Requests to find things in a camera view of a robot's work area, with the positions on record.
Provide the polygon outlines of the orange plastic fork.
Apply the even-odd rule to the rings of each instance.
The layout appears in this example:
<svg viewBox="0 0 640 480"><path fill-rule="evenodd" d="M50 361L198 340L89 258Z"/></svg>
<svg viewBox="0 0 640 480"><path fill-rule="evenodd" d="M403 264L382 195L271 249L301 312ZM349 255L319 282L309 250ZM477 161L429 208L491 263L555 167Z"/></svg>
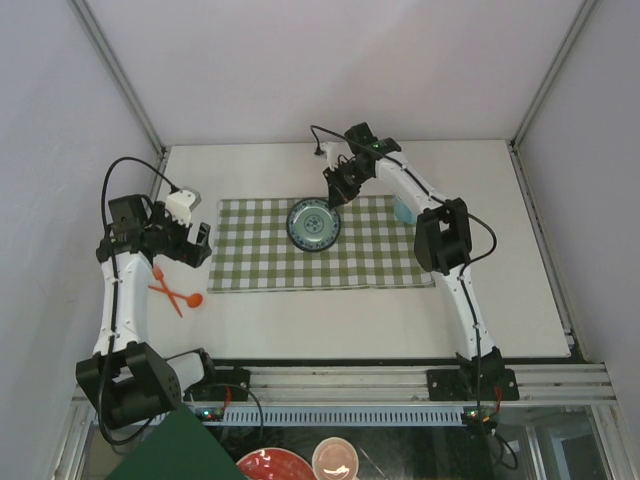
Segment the orange plastic fork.
<svg viewBox="0 0 640 480"><path fill-rule="evenodd" d="M168 288L168 285L164 280L164 273L159 266L154 265L152 267L152 276L153 276L153 279L156 281L156 285L150 285L149 288L158 293L165 294L168 297L172 306L174 307L178 316L182 318L183 314L176 301L176 297L174 296L173 292Z"/></svg>

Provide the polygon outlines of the blue patterned plate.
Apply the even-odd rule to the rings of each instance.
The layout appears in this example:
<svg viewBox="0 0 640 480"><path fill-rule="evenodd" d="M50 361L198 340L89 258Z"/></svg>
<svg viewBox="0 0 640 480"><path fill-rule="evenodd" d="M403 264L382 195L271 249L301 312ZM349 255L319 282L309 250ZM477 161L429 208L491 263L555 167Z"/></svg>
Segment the blue patterned plate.
<svg viewBox="0 0 640 480"><path fill-rule="evenodd" d="M303 252L322 252L331 248L341 232L341 218L326 199L303 198L289 210L286 233L292 244Z"/></svg>

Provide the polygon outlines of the light blue mug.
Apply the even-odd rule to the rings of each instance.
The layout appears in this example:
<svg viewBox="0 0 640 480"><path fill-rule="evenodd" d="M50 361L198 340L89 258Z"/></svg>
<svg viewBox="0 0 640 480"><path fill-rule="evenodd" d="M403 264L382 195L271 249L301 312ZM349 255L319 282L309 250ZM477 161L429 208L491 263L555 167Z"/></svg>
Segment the light blue mug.
<svg viewBox="0 0 640 480"><path fill-rule="evenodd" d="M395 217L407 224L407 225L415 225L416 224L416 215L404 204L404 202L397 196L393 197L393 211Z"/></svg>

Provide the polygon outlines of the orange plastic spoon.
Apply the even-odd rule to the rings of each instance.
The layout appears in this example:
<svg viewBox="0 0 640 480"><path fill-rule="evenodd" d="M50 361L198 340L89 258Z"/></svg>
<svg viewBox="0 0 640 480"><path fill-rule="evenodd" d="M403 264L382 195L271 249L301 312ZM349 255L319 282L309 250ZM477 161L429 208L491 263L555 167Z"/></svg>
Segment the orange plastic spoon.
<svg viewBox="0 0 640 480"><path fill-rule="evenodd" d="M166 288L161 288L153 285L150 285L149 289L160 292L160 293L164 293L173 299L178 298L178 299L184 300L187 306L192 309L198 308L203 303L203 300L204 300L203 296L200 293L194 293L189 296L185 296L185 295L173 292L171 290L168 290Z"/></svg>

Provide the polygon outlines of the green white checkered cloth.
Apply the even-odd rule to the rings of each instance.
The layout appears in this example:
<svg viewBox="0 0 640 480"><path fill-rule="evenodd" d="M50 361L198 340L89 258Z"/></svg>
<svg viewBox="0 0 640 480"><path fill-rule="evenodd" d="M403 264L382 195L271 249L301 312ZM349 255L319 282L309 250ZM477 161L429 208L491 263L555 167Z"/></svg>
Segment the green white checkered cloth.
<svg viewBox="0 0 640 480"><path fill-rule="evenodd" d="M414 228L396 217L393 197L361 196L342 207L339 237L321 252L300 250L287 235L295 202L219 201L210 293L434 286L413 254Z"/></svg>

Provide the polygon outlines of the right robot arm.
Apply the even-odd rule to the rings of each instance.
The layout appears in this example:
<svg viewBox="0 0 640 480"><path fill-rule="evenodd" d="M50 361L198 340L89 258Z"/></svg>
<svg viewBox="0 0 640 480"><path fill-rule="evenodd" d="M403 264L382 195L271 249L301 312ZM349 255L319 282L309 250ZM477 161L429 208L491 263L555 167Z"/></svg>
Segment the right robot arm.
<svg viewBox="0 0 640 480"><path fill-rule="evenodd" d="M323 171L331 209L355 199L362 185L376 179L416 217L414 255L431 274L452 315L459 341L456 358L459 385L468 397L480 399L505 375L501 352L491 338L473 290L470 266L497 248L497 235L484 221L468 211L464 200L447 198L424 180L407 161L392 138L380 139L365 122L338 134L313 125L347 143L346 160L327 153Z"/></svg>

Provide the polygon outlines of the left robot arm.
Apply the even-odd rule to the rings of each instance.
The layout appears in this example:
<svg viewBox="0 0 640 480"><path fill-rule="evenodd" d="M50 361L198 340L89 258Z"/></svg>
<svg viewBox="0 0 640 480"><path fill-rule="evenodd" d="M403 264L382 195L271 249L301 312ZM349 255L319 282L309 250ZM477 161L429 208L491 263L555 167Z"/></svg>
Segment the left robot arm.
<svg viewBox="0 0 640 480"><path fill-rule="evenodd" d="M208 224L200 224L195 242L188 240L199 202L196 191L183 188L163 201L129 195L107 204L112 221L96 251L105 287L102 322L91 357L75 371L106 432L177 409L185 391L206 400L218 390L219 376L204 349L165 359L149 343L155 257L198 268L211 254Z"/></svg>

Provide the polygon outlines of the green board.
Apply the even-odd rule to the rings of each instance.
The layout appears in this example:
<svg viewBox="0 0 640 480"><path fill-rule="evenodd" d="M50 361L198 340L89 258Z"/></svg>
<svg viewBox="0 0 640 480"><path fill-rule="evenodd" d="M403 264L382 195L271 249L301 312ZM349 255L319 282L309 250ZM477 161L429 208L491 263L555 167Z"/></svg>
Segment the green board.
<svg viewBox="0 0 640 480"><path fill-rule="evenodd" d="M171 412L107 479L245 479L185 405Z"/></svg>

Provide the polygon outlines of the red plate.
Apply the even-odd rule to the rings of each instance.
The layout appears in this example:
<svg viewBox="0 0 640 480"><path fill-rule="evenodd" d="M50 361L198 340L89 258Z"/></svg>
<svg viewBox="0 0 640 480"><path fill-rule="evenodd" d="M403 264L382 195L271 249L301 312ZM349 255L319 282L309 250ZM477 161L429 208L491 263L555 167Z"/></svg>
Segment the red plate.
<svg viewBox="0 0 640 480"><path fill-rule="evenodd" d="M252 451L236 462L247 479L315 480L309 463L296 453L278 447Z"/></svg>

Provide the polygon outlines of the pink bowl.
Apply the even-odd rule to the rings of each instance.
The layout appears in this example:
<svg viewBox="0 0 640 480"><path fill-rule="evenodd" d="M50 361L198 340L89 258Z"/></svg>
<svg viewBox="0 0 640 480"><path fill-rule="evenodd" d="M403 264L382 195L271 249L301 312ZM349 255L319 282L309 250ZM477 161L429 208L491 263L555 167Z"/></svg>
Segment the pink bowl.
<svg viewBox="0 0 640 480"><path fill-rule="evenodd" d="M340 437L329 437L316 446L311 466L318 480L356 480L360 462L350 442Z"/></svg>

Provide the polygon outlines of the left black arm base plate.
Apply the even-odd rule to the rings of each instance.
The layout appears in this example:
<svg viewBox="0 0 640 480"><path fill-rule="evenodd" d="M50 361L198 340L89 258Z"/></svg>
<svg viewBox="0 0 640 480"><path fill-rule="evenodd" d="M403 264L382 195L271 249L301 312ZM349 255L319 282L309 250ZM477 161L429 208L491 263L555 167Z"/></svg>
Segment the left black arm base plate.
<svg viewBox="0 0 640 480"><path fill-rule="evenodd" d="M197 401L224 402L228 394L232 400L246 401L244 388L250 387L251 372L244 368L218 369L211 378L205 378L194 390Z"/></svg>

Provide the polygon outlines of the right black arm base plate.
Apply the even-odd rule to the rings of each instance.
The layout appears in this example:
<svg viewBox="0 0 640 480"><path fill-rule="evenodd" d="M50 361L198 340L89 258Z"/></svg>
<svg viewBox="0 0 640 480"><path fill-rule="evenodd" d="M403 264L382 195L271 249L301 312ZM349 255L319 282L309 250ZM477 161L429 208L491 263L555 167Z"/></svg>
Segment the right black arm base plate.
<svg viewBox="0 0 640 480"><path fill-rule="evenodd" d="M477 377L472 376L464 380L462 371L456 369L429 369L426 372L427 387L431 401L476 401L480 395L481 401L497 401L498 394L506 401L520 399L515 372L506 369L498 379L486 380L482 378L477 383Z"/></svg>

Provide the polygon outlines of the aluminium frame rail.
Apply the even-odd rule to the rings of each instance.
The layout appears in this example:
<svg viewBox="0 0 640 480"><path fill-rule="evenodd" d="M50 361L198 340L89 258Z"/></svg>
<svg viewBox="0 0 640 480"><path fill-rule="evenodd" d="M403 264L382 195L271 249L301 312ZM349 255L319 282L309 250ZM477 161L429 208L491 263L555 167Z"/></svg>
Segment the aluminium frame rail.
<svg viewBox="0 0 640 480"><path fill-rule="evenodd" d="M257 367L249 390L266 405L469 405L473 401L431 401L426 372L456 369L433 366ZM617 401L601 364L511 365L520 399L486 405L562 406L612 405Z"/></svg>

